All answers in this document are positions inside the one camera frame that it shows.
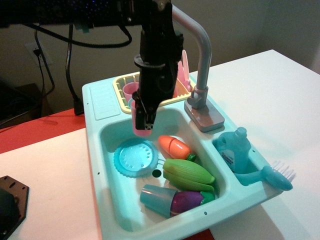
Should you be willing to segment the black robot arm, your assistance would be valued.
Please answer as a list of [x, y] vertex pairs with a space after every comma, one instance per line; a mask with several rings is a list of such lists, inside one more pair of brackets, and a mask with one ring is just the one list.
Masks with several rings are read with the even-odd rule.
[[45, 25], [95, 27], [141, 26], [140, 51], [134, 63], [140, 69], [139, 87], [133, 94], [134, 128], [151, 130], [161, 102], [173, 97], [184, 37], [173, 27], [169, 0], [3, 0], [0, 26], [22, 24], [48, 34]]

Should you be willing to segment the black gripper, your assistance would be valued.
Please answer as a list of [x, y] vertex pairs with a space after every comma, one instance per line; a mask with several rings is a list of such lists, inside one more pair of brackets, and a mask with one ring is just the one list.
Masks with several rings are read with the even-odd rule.
[[153, 65], [136, 62], [135, 65], [139, 68], [140, 75], [138, 90], [132, 95], [134, 127], [152, 130], [159, 105], [174, 95], [178, 63], [166, 62]]

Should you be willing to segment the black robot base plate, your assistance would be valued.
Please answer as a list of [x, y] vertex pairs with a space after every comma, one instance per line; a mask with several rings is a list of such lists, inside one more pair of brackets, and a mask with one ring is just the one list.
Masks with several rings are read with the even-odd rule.
[[0, 178], [0, 239], [7, 240], [27, 215], [29, 187], [6, 175]]

